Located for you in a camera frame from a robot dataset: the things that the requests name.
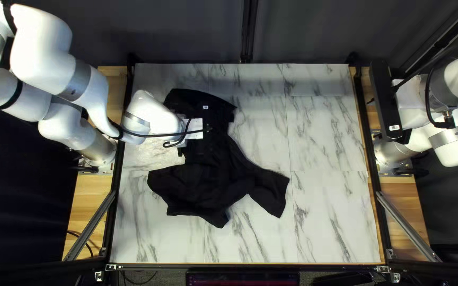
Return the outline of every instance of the metal connector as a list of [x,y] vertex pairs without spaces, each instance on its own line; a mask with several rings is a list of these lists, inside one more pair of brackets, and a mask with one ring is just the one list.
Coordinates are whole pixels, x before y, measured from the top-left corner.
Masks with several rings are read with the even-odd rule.
[[116,270],[116,264],[106,264],[105,271],[114,271]]
[[102,271],[95,272],[95,281],[102,282]]
[[400,282],[400,273],[390,273],[391,283]]
[[376,266],[376,271],[379,273],[390,273],[390,268],[386,265]]

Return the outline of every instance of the marble veining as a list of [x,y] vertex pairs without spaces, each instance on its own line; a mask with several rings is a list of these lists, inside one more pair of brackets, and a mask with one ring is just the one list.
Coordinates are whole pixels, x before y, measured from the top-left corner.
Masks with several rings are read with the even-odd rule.
[[[290,172],[279,172],[290,178]],[[205,262],[277,263],[296,262],[293,195],[291,183],[285,208],[277,218],[246,195],[233,204],[229,222],[222,229],[206,223]]]
[[292,171],[365,171],[354,97],[286,99]]
[[118,263],[202,262],[205,221],[167,216],[167,204],[147,179],[146,171],[123,170],[112,257]]
[[286,96],[353,96],[347,65],[284,64]]
[[167,216],[148,171],[184,163],[175,148],[126,144],[111,261],[370,263],[379,261],[356,104],[347,65],[138,64],[133,91],[163,102],[172,88],[237,106],[229,135],[252,162],[291,178],[281,218],[250,196],[218,229]]
[[208,70],[208,64],[136,64],[132,90],[146,90],[160,102],[173,88],[208,92]]
[[366,171],[293,172],[298,262],[379,262]]

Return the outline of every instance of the black cable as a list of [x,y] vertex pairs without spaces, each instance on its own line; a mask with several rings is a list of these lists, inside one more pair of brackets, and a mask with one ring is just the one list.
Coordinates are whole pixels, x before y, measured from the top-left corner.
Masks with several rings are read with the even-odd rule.
[[98,173],[98,167],[86,167],[86,166],[73,166],[70,167],[73,170],[77,170],[79,172],[91,172],[91,173]]
[[15,26],[15,23],[13,21],[13,16],[12,12],[10,11],[10,7],[12,6],[12,0],[2,0],[1,1],[3,4],[3,13],[5,15],[5,20],[8,23],[8,26],[10,27],[10,30],[12,30],[13,35],[17,34],[17,27]]
[[429,101],[429,91],[430,91],[430,79],[432,78],[432,74],[434,73],[436,65],[434,64],[427,75],[427,80],[425,81],[425,112],[427,113],[427,118],[429,118],[430,123],[434,125],[436,128],[444,128],[444,129],[451,129],[455,127],[453,122],[436,122],[432,118],[432,113],[430,112],[430,101]]
[[[76,234],[76,233],[73,232],[73,231],[67,231],[67,234],[71,234],[71,235],[73,235],[73,236],[79,238],[79,235]],[[91,247],[90,247],[87,243],[86,243],[86,247],[87,247],[87,249],[90,251],[91,258],[93,258],[94,256],[93,256],[93,251],[91,250]]]
[[144,281],[144,282],[139,282],[139,283],[137,283],[137,282],[134,282],[134,281],[130,280],[129,278],[127,278],[127,276],[125,275],[125,272],[124,272],[124,271],[120,271],[120,272],[121,272],[121,275],[123,275],[123,283],[124,283],[125,286],[126,286],[126,284],[127,284],[126,281],[128,281],[128,282],[130,282],[130,283],[133,283],[133,284],[135,284],[135,285],[144,285],[144,284],[150,282],[151,279],[153,279],[153,277],[155,277],[155,275],[157,275],[157,273],[158,273],[158,271],[155,271],[155,273],[153,273],[153,275],[151,275],[151,277],[150,277],[148,280],[146,280],[146,281]]
[[124,133],[128,133],[130,135],[136,136],[136,137],[142,137],[142,138],[156,138],[156,137],[165,137],[165,136],[178,136],[178,135],[187,135],[187,134],[192,134],[192,133],[198,133],[198,132],[204,132],[204,131],[210,131],[212,128],[207,127],[204,129],[199,129],[199,130],[193,130],[193,131],[187,131],[187,132],[179,132],[179,133],[166,133],[166,134],[152,134],[152,135],[143,135],[143,134],[137,134],[134,133],[130,130],[127,130],[125,128],[122,128]]
[[[192,118],[190,118],[187,121],[187,126],[185,127],[185,131],[188,130],[188,126],[190,125],[190,121],[192,121]],[[162,147],[164,147],[164,148],[174,147],[174,146],[178,145],[179,143],[181,143],[181,141],[183,141],[183,139],[185,139],[186,136],[187,136],[187,133],[184,132],[183,135],[178,139],[178,142],[176,142],[174,144],[171,144],[169,141],[167,141],[167,142],[164,142],[164,144],[162,144]]]

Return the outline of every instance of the metal bracket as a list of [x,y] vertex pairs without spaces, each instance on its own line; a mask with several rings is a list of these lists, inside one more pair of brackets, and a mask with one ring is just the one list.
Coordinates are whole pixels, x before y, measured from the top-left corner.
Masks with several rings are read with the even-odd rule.
[[107,252],[107,247],[102,247],[98,252],[98,256],[105,257],[105,253]]
[[390,214],[391,217],[401,226],[411,242],[416,246],[420,252],[427,257],[430,262],[443,262],[432,248],[423,241],[423,238],[416,232],[416,230],[408,223],[408,221],[400,214],[400,212],[385,198],[382,192],[375,194],[378,202]]
[[116,270],[116,264],[106,264],[105,271],[114,271]]
[[390,273],[391,283],[400,282],[400,273]]
[[376,266],[376,271],[379,273],[390,273],[390,268],[386,265]]
[[393,249],[391,249],[391,248],[387,248],[387,249],[386,249],[386,257],[387,257],[388,259],[397,258],[397,256],[395,255],[395,252],[393,252]]
[[102,282],[102,271],[95,272],[95,281]]
[[79,235],[77,240],[73,243],[72,248],[68,251],[67,256],[63,261],[73,261],[78,256],[84,245],[86,244],[87,240],[90,238],[91,234],[97,227],[98,223],[102,219],[103,215],[107,211],[107,209],[111,206],[114,198],[116,197],[116,191],[111,191],[107,197],[103,200],[102,204],[98,207],[98,210],[95,212],[93,217],[87,223],[86,227]]

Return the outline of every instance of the table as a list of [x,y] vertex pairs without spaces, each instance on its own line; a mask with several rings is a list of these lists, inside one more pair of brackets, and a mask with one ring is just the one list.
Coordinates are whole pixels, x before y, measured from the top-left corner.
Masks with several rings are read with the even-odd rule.
[[[99,70],[107,76],[109,81],[109,104],[108,115],[115,122],[119,122],[121,118],[121,106],[125,90],[125,74],[124,67],[100,67]],[[372,98],[372,87],[368,77],[368,69],[363,69],[363,87],[367,99]],[[367,107],[371,128],[378,128],[377,113],[372,106]],[[105,194],[110,188],[110,176],[97,175],[80,175],[77,182],[77,189],[72,207],[72,215],[70,219],[69,229],[73,231],[82,231],[87,221],[94,213],[103,200]],[[425,241],[428,242],[426,236],[425,225],[421,213],[421,207],[418,200],[416,185],[414,178],[382,178],[382,189],[388,196],[391,202],[401,211],[404,217],[412,224],[412,226],[422,235]],[[91,237],[90,244],[93,247],[100,246],[102,242],[103,222],[100,222],[97,230]],[[400,227],[393,221],[389,221],[390,238],[393,249],[399,258],[413,258],[422,260],[423,257],[412,245],[409,239],[402,232]],[[74,237],[67,237],[65,253],[69,249],[69,244],[73,243]],[[87,250],[79,258],[89,256]],[[380,249],[381,261],[384,261],[383,251]]]

